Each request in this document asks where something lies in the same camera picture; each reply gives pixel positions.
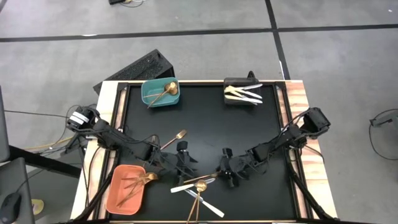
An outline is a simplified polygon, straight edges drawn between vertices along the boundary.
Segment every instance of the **teal square bowl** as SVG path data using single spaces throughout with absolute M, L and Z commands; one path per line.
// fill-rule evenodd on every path
M 160 97 L 152 106 L 151 108 L 158 107 L 158 106 L 168 106 L 174 105 L 178 103 L 180 99 L 180 84 L 176 78 L 159 78 L 154 80 L 148 80 L 141 85 L 141 99 L 146 105 L 149 105 L 157 96 L 150 96 L 144 98 L 144 96 L 154 95 L 164 92 L 164 86 L 169 84 L 170 82 L 176 82 L 178 93 L 174 96 L 166 93 L 162 97 Z

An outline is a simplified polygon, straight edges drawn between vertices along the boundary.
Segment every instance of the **gold spoon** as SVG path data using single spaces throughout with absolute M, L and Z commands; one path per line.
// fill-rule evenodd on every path
M 219 172 L 215 172 L 214 174 L 204 175 L 204 176 L 201 176 L 201 177 L 196 177 L 196 178 L 193 178 L 193 179 L 190 179 L 190 180 L 186 180 L 183 183 L 186 184 L 186 183 L 192 182 L 194 180 L 199 180 L 199 179 L 203 179 L 203 178 L 206 178 L 206 177 L 216 178 L 218 176 L 218 174 L 219 174 Z
M 175 140 L 177 139 L 181 139 L 182 137 L 184 137 L 184 135 L 187 133 L 187 130 L 183 129 L 182 131 L 180 131 L 175 138 L 171 139 L 168 143 L 166 143 L 164 146 L 162 146 L 160 148 L 160 150 L 166 148 L 167 146 L 169 146 L 170 144 L 172 144 Z
M 157 98 L 155 98 L 155 99 L 148 105 L 148 108 L 150 108 L 150 106 L 152 106 L 152 105 L 153 105 L 160 97 L 162 97 L 164 94 L 170 93 L 171 91 L 175 91 L 175 90 L 173 90 L 173 89 L 177 89 L 177 84 L 176 84 L 176 82 L 171 82 L 168 86 L 165 85 L 164 88 L 165 88 L 165 91 L 164 91 L 162 94 L 160 94 L 159 96 L 157 96 Z
M 135 184 L 135 186 L 131 189 L 130 193 L 129 193 L 123 200 L 121 200 L 121 201 L 117 204 L 118 207 L 121 207 L 121 206 L 122 206 L 125 202 L 127 202 L 130 198 L 132 198 L 133 196 L 135 196 L 135 194 L 136 194 L 137 192 L 133 192 L 133 191 L 134 191 L 134 189 L 137 187 L 137 185 L 138 185 L 139 182 L 142 182 L 143 185 L 146 185 L 148 182 L 150 182 L 150 181 L 152 181 L 152 180 L 157 180 L 157 179 L 158 179 L 158 178 L 157 178 L 157 175 L 156 175 L 155 173 L 153 173 L 153 172 L 147 173 L 147 174 L 145 175 L 145 177 L 136 177 L 136 178 L 137 178 L 137 179 L 140 179 L 140 180 L 137 181 L 137 182 L 135 182 L 135 183 L 133 183 L 133 184 Z
M 166 91 L 166 90 L 169 88 L 169 86 L 170 86 L 170 84 L 166 84 L 166 86 L 164 86 L 164 91 Z M 177 86 L 176 86 L 175 88 L 172 88 L 172 89 L 169 90 L 169 94 L 172 95 L 172 96 L 176 95 L 177 93 L 178 93 L 178 88 L 177 88 Z M 144 98 L 152 97 L 152 96 L 159 96 L 160 94 L 161 94 L 161 93 L 152 94 L 152 95 L 147 95 L 147 96 L 144 96 Z
M 195 187 L 197 188 L 198 191 L 198 195 L 195 199 L 195 201 L 193 202 L 192 208 L 191 208 L 191 212 L 189 213 L 189 217 L 187 220 L 187 224 L 189 223 L 189 220 L 191 219 L 192 213 L 193 213 L 193 209 L 195 208 L 195 204 L 197 205 L 197 218 L 196 218 L 196 223 L 198 222 L 198 217 L 199 217 L 199 204 L 200 204 L 200 192 L 204 192 L 207 189 L 207 184 L 204 180 L 198 180 L 198 182 L 195 183 Z

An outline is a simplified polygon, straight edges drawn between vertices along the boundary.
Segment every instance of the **orange square plate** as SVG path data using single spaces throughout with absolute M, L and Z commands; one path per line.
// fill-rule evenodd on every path
M 127 188 L 128 185 L 134 183 L 133 180 L 122 180 L 123 178 L 143 177 L 145 176 L 145 169 L 141 166 L 119 165 L 113 172 L 111 187 L 109 189 L 108 200 L 106 202 L 106 209 L 108 212 L 120 215 L 133 215 L 138 212 L 142 203 L 142 196 L 144 195 L 144 185 L 138 184 L 134 189 L 134 196 L 127 200 L 120 207 L 117 206 L 129 193 L 132 188 Z

